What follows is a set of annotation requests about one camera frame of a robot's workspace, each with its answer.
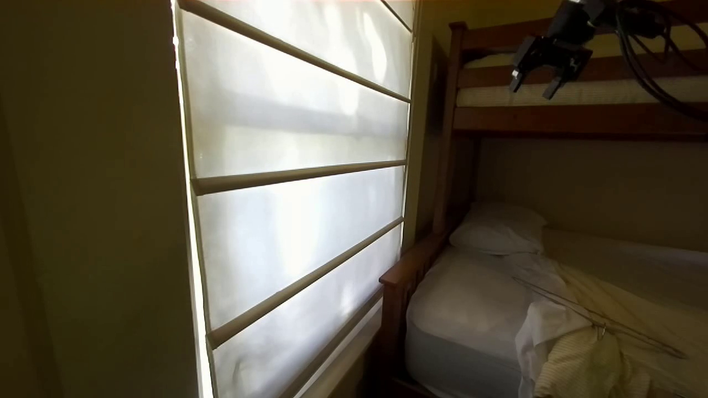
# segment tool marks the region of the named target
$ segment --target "pillow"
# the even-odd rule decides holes
[[[509,204],[473,204],[450,243],[478,255],[541,255],[546,219]]]

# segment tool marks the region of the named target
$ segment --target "wooden bed post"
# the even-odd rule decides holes
[[[454,135],[454,116],[455,116],[455,96],[459,96],[459,73],[462,67],[462,37],[467,32],[464,22],[450,23],[451,44],[448,54],[448,81],[446,81],[446,112],[442,112],[442,147],[441,147],[441,168],[438,168],[438,197],[437,197],[437,211],[434,211],[434,231],[442,231],[448,222],[448,200],[450,200],[450,185],[454,172],[454,149],[451,149],[451,135]]]

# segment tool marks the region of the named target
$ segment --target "bunk bed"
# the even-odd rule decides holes
[[[690,15],[696,22],[708,22],[708,7],[703,7],[702,2],[672,0],[666,4],[683,15]],[[450,205],[450,189],[455,183],[454,180],[454,157],[459,147],[455,141],[460,140],[481,141],[488,136],[494,136],[494,140],[524,136],[524,140],[707,141],[708,136],[707,122],[679,115],[677,110],[666,107],[663,104],[657,104],[653,96],[642,92],[642,88],[635,88],[635,83],[630,81],[630,73],[625,68],[625,60],[618,52],[606,52],[592,60],[580,81],[565,86],[556,102],[538,100],[541,83],[546,83],[551,79],[548,70],[534,73],[526,79],[526,92],[509,94],[509,88],[507,88],[509,73],[512,73],[509,60],[514,50],[524,40],[524,35],[542,32],[548,27],[548,22],[551,20],[534,20],[534,22],[521,22],[521,23],[507,23],[507,27],[492,27],[492,28],[467,28],[462,22],[451,23],[451,46],[450,46],[448,86],[446,86],[446,115],[442,115],[442,147],[441,147],[442,155],[441,155],[441,168],[438,168],[441,175],[437,185],[438,197],[437,197],[434,227],[429,237],[424,237],[413,248],[409,248],[403,255],[403,259],[387,274],[381,277],[384,325],[375,341],[375,378],[377,378],[377,388],[386,396],[467,396],[464,392],[454,392],[454,388],[464,382],[485,379],[488,376],[473,378],[471,373],[467,373],[470,379],[460,379],[464,378],[464,367],[476,371],[489,370],[500,378],[507,376],[507,379],[519,378],[519,371],[521,371],[514,365],[516,358],[509,351],[509,347],[500,347],[494,351],[494,345],[495,345],[494,335],[488,341],[485,337],[478,341],[478,345],[488,345],[485,347],[488,354],[492,347],[492,354],[502,361],[488,361],[478,365],[470,365],[470,361],[454,362],[446,355],[454,355],[454,351],[464,351],[462,348],[464,337],[470,341],[473,335],[459,335],[459,341],[450,337],[448,341],[450,345],[446,345],[446,337],[442,337],[442,345],[441,341],[437,345],[437,341],[424,341],[421,330],[416,331],[416,320],[412,320],[413,315],[419,315],[421,320],[428,314],[428,318],[434,318],[429,323],[438,323],[438,330],[448,326],[446,315],[441,318],[431,309],[421,309],[424,304],[416,302],[419,309],[409,308],[412,301],[422,301],[421,295],[434,295],[431,289],[442,289],[442,291],[464,289],[464,287],[441,287],[441,285],[437,287],[434,283],[441,283],[448,278],[448,283],[460,285],[462,281],[467,281],[470,289],[485,291],[485,283],[476,283],[473,272],[478,272],[478,281],[494,278],[494,274],[485,274],[488,270],[485,266],[476,267],[471,274],[470,270],[467,274],[464,272],[455,274],[460,270],[454,270],[451,266],[451,263],[460,263],[460,256],[462,256],[460,249],[451,243],[451,234],[460,234],[460,227],[464,227],[464,222],[478,221],[473,211],[462,216],[467,208],[460,211],[460,209],[451,209]],[[655,77],[659,77],[662,83],[672,88],[679,96],[683,96],[697,107],[708,107],[708,75],[703,73],[708,68],[708,50],[703,49],[687,50],[683,57],[703,68],[702,70],[688,68],[687,61],[681,60],[655,61],[651,57],[642,57],[642,61],[647,61],[647,68]],[[563,230],[556,230],[556,231],[546,230],[542,245],[544,245],[542,248],[544,255],[536,256],[536,260],[551,256],[548,259],[554,263],[551,267],[556,267],[558,263],[573,263],[582,270],[580,272],[582,277],[577,277],[577,272],[573,270],[563,270],[561,277],[565,281],[573,278],[575,283],[573,294],[577,298],[575,302],[582,302],[580,308],[585,309],[592,309],[592,312],[603,309],[603,302],[593,302],[595,301],[593,295],[597,291],[605,291],[605,295],[613,295],[619,302],[638,301],[635,302],[638,308],[642,308],[640,301],[653,302],[655,295],[651,294],[657,294],[657,291],[662,291],[663,298],[688,295],[692,298],[688,308],[692,304],[703,309],[708,308],[708,302],[703,302],[703,295],[702,295],[702,283],[707,283],[707,272],[708,272],[707,252],[653,248],[653,245],[613,241],[613,238],[606,241],[606,238],[571,234]],[[603,255],[603,263],[618,263],[618,260],[635,263],[638,270],[642,267],[642,277],[640,272],[613,274],[610,267],[597,267],[599,255]],[[666,263],[671,263],[672,283],[666,283],[666,272],[668,272],[668,267],[663,267]],[[446,312],[459,318],[470,315],[470,312],[455,314],[450,308]],[[409,345],[428,345],[429,351],[413,354],[409,351],[413,348]],[[683,351],[674,348],[672,345],[663,345],[663,348],[668,348],[668,355],[672,358],[683,355]],[[428,370],[442,367],[441,370],[442,376],[446,371],[459,373],[455,376],[459,385],[451,386],[450,392],[434,393],[437,379],[412,378],[412,373],[416,376],[424,373],[424,367]],[[516,392],[519,392],[519,385],[512,385],[512,388],[504,393],[516,396]]]

